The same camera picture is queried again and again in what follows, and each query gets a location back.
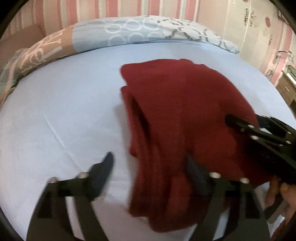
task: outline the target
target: wooden nightstand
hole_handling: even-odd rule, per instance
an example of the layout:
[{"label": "wooden nightstand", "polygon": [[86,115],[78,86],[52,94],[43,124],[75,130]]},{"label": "wooden nightstand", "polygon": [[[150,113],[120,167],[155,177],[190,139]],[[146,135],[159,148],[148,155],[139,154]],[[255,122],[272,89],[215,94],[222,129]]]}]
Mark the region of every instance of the wooden nightstand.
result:
[{"label": "wooden nightstand", "polygon": [[281,94],[288,106],[291,105],[293,100],[296,101],[296,86],[292,83],[286,73],[280,78],[276,89]]}]

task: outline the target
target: black bracket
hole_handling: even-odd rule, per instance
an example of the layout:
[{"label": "black bracket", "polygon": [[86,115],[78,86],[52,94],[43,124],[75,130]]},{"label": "black bracket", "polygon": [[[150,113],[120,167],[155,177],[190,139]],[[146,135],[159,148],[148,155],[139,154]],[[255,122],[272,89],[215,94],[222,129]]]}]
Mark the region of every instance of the black bracket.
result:
[{"label": "black bracket", "polygon": [[85,241],[108,241],[91,206],[99,197],[112,171],[114,158],[108,153],[101,163],[75,179],[50,179],[31,218],[27,241],[82,241],[73,235],[66,196],[74,197],[79,223]]},{"label": "black bracket", "polygon": [[229,218],[223,237],[216,241],[270,241],[265,215],[247,178],[228,181],[219,173],[207,172],[191,157],[187,158],[187,163],[198,196],[210,199],[207,214],[189,241],[213,240],[226,198],[230,200]]},{"label": "black bracket", "polygon": [[[260,128],[265,128],[269,133],[233,115],[227,115],[225,123],[250,137],[250,151],[260,156],[259,160],[267,170],[280,177],[282,183],[296,185],[296,130],[274,117],[256,116]],[[268,222],[274,223],[287,205],[281,194],[278,194],[274,205],[264,211]],[[288,241],[295,237],[296,214],[277,240]]]}]

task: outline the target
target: cabinet handle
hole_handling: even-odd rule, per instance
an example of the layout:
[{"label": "cabinet handle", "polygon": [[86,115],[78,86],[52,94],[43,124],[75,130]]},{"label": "cabinet handle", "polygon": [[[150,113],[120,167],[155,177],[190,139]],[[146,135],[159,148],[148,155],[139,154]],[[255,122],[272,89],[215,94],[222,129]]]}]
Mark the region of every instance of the cabinet handle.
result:
[{"label": "cabinet handle", "polygon": [[244,24],[245,24],[245,26],[247,25],[248,18],[249,18],[249,10],[246,8],[246,14],[244,16]]},{"label": "cabinet handle", "polygon": [[272,38],[273,38],[273,35],[270,35],[270,39],[269,39],[269,43],[268,43],[269,46],[271,45]]},{"label": "cabinet handle", "polygon": [[255,12],[253,11],[253,12],[251,13],[251,18],[250,18],[250,22],[251,22],[250,26],[251,26],[251,27],[253,26],[254,14],[255,14]]}]

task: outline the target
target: folded red fabric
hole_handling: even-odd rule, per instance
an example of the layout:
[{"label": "folded red fabric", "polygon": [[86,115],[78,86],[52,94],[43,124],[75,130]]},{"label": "folded red fabric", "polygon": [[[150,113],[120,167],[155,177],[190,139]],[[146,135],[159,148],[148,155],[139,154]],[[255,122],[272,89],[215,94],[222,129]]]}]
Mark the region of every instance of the folded red fabric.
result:
[{"label": "folded red fabric", "polygon": [[258,126],[241,93],[222,74],[181,59],[160,59],[121,68],[131,130],[130,153],[138,160],[129,212],[147,217],[156,232],[189,227],[205,207],[194,198],[186,174],[191,153],[223,178],[258,186],[270,175],[244,151],[248,141],[224,123],[226,114]]}]

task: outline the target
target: finger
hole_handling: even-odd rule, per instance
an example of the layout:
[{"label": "finger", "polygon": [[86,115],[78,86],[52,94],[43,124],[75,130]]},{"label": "finger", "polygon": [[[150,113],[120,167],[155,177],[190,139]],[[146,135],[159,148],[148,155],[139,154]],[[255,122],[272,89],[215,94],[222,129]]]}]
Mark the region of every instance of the finger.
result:
[{"label": "finger", "polygon": [[280,187],[280,192],[290,206],[296,209],[296,185],[287,185],[286,183],[283,183]]},{"label": "finger", "polygon": [[266,207],[269,207],[274,203],[276,195],[280,192],[279,181],[280,181],[280,179],[278,177],[274,177],[270,181],[269,189],[268,189],[266,197],[265,197]]}]

